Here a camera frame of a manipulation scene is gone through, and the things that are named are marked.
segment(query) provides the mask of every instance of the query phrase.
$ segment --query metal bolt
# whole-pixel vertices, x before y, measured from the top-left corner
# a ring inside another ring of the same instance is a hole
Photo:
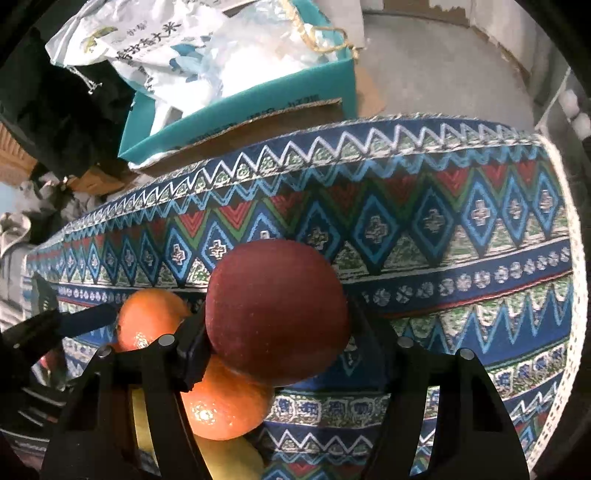
[[[171,335],[170,333],[167,333],[166,335],[162,335],[162,337],[160,337],[158,339],[158,344],[160,346],[169,346],[172,345],[175,341],[174,335]]]
[[[413,339],[409,337],[400,337],[398,339],[398,346],[401,346],[402,348],[412,348],[413,345]]]
[[[470,350],[469,348],[462,348],[460,350],[460,356],[464,360],[472,360],[474,358],[474,352],[472,350]]]
[[[109,356],[112,351],[113,349],[109,345],[104,345],[96,351],[96,354],[99,356],[99,358],[105,358]]]

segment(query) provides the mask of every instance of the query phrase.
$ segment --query mandarin orange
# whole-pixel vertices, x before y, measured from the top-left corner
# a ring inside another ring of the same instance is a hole
[[[118,343],[123,351],[144,348],[165,333],[174,333],[191,315],[179,296],[159,288],[138,290],[119,312]]]
[[[212,355],[203,381],[181,398],[195,435],[229,440],[259,426],[267,416],[274,390],[228,370]]]

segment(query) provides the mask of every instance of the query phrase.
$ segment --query white lace trim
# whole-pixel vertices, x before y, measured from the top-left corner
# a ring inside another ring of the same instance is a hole
[[[540,455],[548,445],[550,437],[554,433],[560,417],[564,411],[564,406],[569,400],[573,389],[574,379],[579,371],[581,363],[581,354],[585,342],[585,331],[587,329],[587,278],[585,272],[585,253],[583,250],[583,241],[581,238],[581,224],[579,214],[574,207],[573,196],[570,193],[569,181],[567,180],[560,152],[550,140],[539,135],[539,140],[550,156],[550,161],[558,177],[560,188],[566,206],[566,216],[569,222],[570,250],[573,262],[573,313],[569,338],[569,351],[567,353],[566,368],[554,403],[550,408],[548,419],[544,428],[531,450],[527,460],[527,465],[532,471]]]

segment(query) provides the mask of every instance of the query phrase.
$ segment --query concrete floor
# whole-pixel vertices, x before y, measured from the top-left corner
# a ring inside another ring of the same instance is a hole
[[[499,50],[468,28],[364,15],[360,63],[386,101],[385,113],[466,115],[532,131],[532,101]]]

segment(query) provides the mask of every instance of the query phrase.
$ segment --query gold string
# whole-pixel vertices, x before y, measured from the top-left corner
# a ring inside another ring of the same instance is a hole
[[[304,25],[304,21],[302,20],[300,13],[298,12],[297,8],[291,3],[290,0],[281,0],[281,6],[285,13],[287,14],[287,18],[293,22],[297,32],[300,34],[301,39],[304,41],[306,46],[316,53],[333,53],[335,51],[344,50],[345,48],[350,48],[351,53],[353,55],[353,59],[357,60],[359,58],[359,52],[357,48],[348,40],[347,32],[339,27],[317,27],[312,26],[310,33],[306,31],[306,26]],[[318,42],[316,41],[316,31],[330,31],[330,32],[337,32],[343,36],[343,43],[340,45],[335,45],[334,47],[320,47]]]

